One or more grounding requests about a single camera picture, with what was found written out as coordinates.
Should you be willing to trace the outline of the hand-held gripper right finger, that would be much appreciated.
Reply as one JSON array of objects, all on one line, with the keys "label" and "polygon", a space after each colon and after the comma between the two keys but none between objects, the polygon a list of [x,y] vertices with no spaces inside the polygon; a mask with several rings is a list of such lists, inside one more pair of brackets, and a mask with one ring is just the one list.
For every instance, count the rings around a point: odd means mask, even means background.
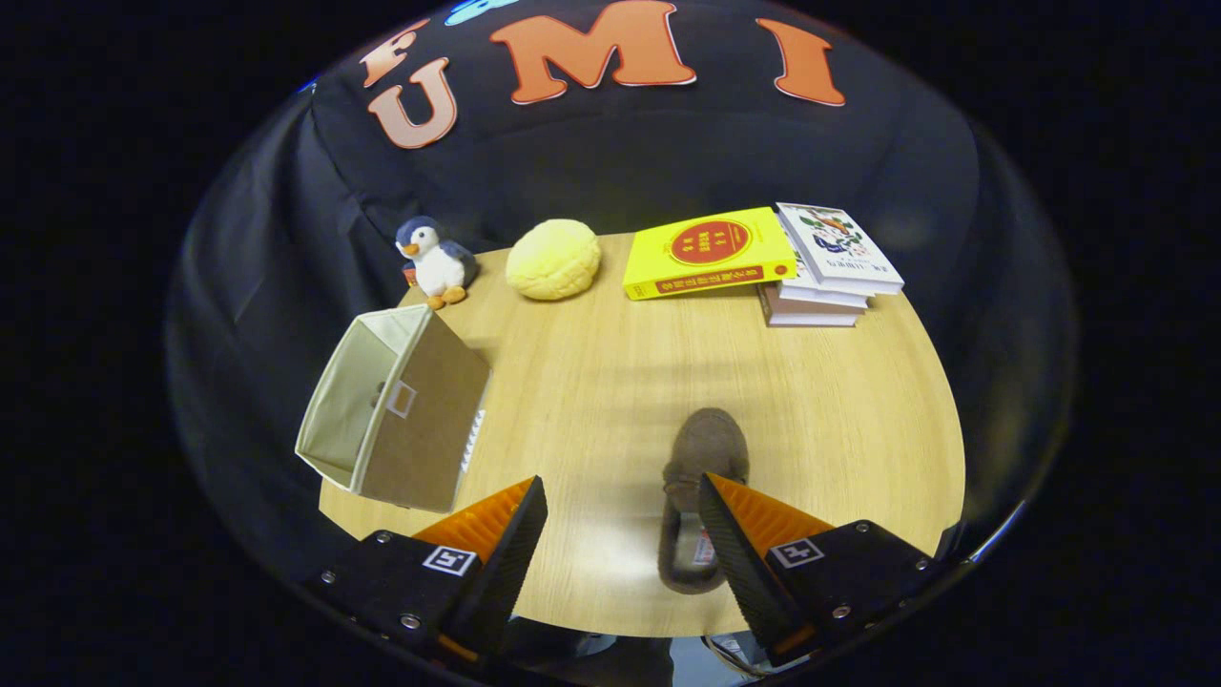
[{"label": "hand-held gripper right finger", "polygon": [[737,609],[772,664],[825,654],[926,591],[937,556],[869,519],[834,526],[718,473],[698,516]]}]

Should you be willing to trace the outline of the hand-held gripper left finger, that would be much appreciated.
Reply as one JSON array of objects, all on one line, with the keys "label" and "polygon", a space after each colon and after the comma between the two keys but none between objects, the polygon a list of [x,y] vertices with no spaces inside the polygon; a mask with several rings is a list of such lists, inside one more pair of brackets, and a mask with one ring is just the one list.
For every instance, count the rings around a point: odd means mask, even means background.
[{"label": "hand-held gripper left finger", "polygon": [[545,480],[532,475],[418,533],[374,531],[305,587],[422,659],[484,664],[501,650],[547,516]]}]

